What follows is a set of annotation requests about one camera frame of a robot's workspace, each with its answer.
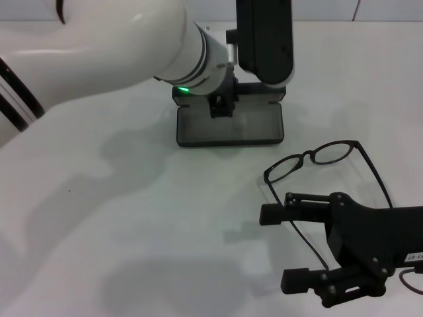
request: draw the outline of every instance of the label sticker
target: label sticker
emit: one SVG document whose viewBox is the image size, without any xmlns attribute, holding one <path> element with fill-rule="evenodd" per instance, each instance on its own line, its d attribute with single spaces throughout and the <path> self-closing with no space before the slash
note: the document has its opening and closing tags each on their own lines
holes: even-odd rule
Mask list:
<svg viewBox="0 0 423 317">
<path fill-rule="evenodd" d="M 413 261 L 423 261 L 423 252 L 407 254 L 404 263 Z"/>
</svg>

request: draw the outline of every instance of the eyeglasses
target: eyeglasses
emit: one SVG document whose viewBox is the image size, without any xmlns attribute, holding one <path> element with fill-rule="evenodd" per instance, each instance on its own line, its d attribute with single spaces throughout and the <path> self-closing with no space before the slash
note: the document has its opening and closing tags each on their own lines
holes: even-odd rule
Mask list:
<svg viewBox="0 0 423 317">
<path fill-rule="evenodd" d="M 370 170 L 373 172 L 373 175 L 376 177 L 376 180 L 382 189 L 383 195 L 385 195 L 385 198 L 388 201 L 389 207 L 393 208 L 391 198 L 388 195 L 386 187 L 383 184 L 382 179 L 379 176 L 379 173 L 376 171 L 376 167 L 373 165 L 369 156 L 365 152 L 364 148 L 358 141 L 345 140 L 345 141 L 331 142 L 321 147 L 318 147 L 314 151 L 308 150 L 308 151 L 305 151 L 303 154 L 290 155 L 280 160 L 279 162 L 277 162 L 275 165 L 271 166 L 269 169 L 267 169 L 264 172 L 264 182 L 268 184 L 270 191 L 272 192 L 276 201 L 280 205 L 283 205 L 275 189 L 273 188 L 272 184 L 275 184 L 276 182 L 283 180 L 292 172 L 295 172 L 296 170 L 299 170 L 301 167 L 303 167 L 304 158 L 306 155 L 310 155 L 311 162 L 313 162 L 316 165 L 328 165 L 328 164 L 334 164 L 334 163 L 342 161 L 348 155 L 350 155 L 354 149 L 359 150 L 359 152 L 364 157 L 364 160 L 367 162 L 367 165 L 369 165 Z M 303 236 L 301 231 L 299 231 L 297 226 L 292 221 L 291 221 L 291 225 L 294 227 L 295 231 L 297 231 L 300 237 L 302 237 L 305 243 L 307 243 L 310 249 L 312 249 L 312 251 L 316 254 L 316 256 L 319 258 L 323 266 L 326 269 L 328 269 L 328 265 L 326 264 L 326 262 L 322 259 L 320 254 L 316 251 L 316 249 L 312 247 L 310 242 L 307 241 L 307 239 Z"/>
</svg>

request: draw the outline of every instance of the black robot arm segment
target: black robot arm segment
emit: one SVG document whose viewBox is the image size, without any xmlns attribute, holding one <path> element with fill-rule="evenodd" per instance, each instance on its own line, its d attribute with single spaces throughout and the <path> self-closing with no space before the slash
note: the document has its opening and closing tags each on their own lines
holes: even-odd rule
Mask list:
<svg viewBox="0 0 423 317">
<path fill-rule="evenodd" d="M 237 0 L 237 29 L 227 32 L 227 42 L 238 48 L 245 71 L 286 86 L 294 72 L 291 0 Z"/>
<path fill-rule="evenodd" d="M 423 207 L 371 209 L 344 193 L 289 193 L 285 206 L 262 206 L 261 225 L 285 221 L 324 223 L 329 248 L 341 265 L 332 271 L 285 270 L 281 285 L 285 294 L 311 288 L 324 307 L 332 307 L 364 296 L 383 296 L 387 278 L 398 267 L 422 269 Z"/>
</svg>

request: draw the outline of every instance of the screw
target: screw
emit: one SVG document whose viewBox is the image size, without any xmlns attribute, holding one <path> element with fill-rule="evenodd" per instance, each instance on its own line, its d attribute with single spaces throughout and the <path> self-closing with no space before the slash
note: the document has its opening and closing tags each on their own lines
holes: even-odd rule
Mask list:
<svg viewBox="0 0 423 317">
<path fill-rule="evenodd" d="M 336 287 L 335 287 L 335 286 L 333 286 L 333 285 L 331 285 L 331 286 L 329 287 L 329 293 L 330 293 L 330 294 L 336 294 Z"/>
</svg>

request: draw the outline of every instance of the black stripe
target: black stripe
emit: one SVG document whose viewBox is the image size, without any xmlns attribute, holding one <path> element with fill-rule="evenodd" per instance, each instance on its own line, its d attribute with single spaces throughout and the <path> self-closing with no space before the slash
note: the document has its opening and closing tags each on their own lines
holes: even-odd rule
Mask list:
<svg viewBox="0 0 423 317">
<path fill-rule="evenodd" d="M 63 0 L 56 0 L 56 12 L 58 13 L 60 21 L 65 24 L 65 18 L 63 17 Z"/>
<path fill-rule="evenodd" d="M 201 30 L 200 28 L 198 28 L 198 29 L 200 30 L 201 39 L 202 39 L 202 42 L 203 42 L 203 48 L 202 48 L 201 57 L 200 57 L 200 60 L 199 60 L 199 61 L 198 61 L 198 63 L 197 63 L 197 66 L 195 66 L 194 70 L 193 70 L 191 73 L 187 74 L 187 76 L 185 76 L 185 77 L 183 77 L 183 78 L 181 78 L 181 79 L 177 79 L 177 80 L 175 80 L 175 81 L 166 81 L 167 83 L 169 83 L 169 84 L 171 84 L 171 85 L 183 85 L 183 84 L 189 83 L 190 81 L 193 81 L 195 78 L 197 78 L 197 77 L 198 77 L 198 74 L 197 74 L 197 76 L 195 76 L 193 79 L 191 79 L 191 78 L 190 78 L 190 77 L 191 77 L 191 76 L 193 76 L 193 74 L 195 74 L 195 73 L 199 70 L 199 68 L 202 66 L 202 63 L 203 63 L 203 58 L 204 58 L 204 54 L 205 54 L 205 53 L 206 53 L 206 51 L 207 51 L 207 46 L 206 46 L 206 37 L 204 36 L 204 34 L 203 34 L 202 30 Z"/>
<path fill-rule="evenodd" d="M 187 87 L 187 89 L 197 88 L 198 86 L 200 86 L 200 85 L 204 84 L 204 83 L 206 82 L 206 80 L 208 80 L 209 78 L 210 78 L 210 76 L 209 76 L 209 77 L 206 77 L 205 79 L 203 79 L 202 81 L 200 81 L 198 84 L 196 84 L 196 85 L 194 85 L 194 86 Z"/>
<path fill-rule="evenodd" d="M 206 36 L 206 34 L 204 33 L 204 31 L 200 27 L 199 27 L 199 30 L 200 30 L 202 36 L 204 37 L 204 40 L 206 41 L 206 58 L 204 59 L 204 63 L 202 65 L 201 69 L 198 71 L 198 74 L 193 79 L 190 79 L 190 81 L 193 81 L 194 79 L 196 79 L 199 76 L 203 75 L 204 71 L 206 70 L 207 65 L 209 64 L 209 59 L 210 59 L 210 45 L 209 45 L 209 42 L 207 40 L 207 36 Z"/>
<path fill-rule="evenodd" d="M 18 112 L 9 104 L 9 102 L 0 94 L 0 112 L 20 131 L 23 132 L 28 124 L 18 114 Z"/>
<path fill-rule="evenodd" d="M 12 72 L 9 66 L 0 58 L 0 76 L 18 94 L 20 99 L 28 106 L 37 119 L 40 119 L 45 111 L 34 95 L 28 90 L 22 81 Z"/>
</svg>

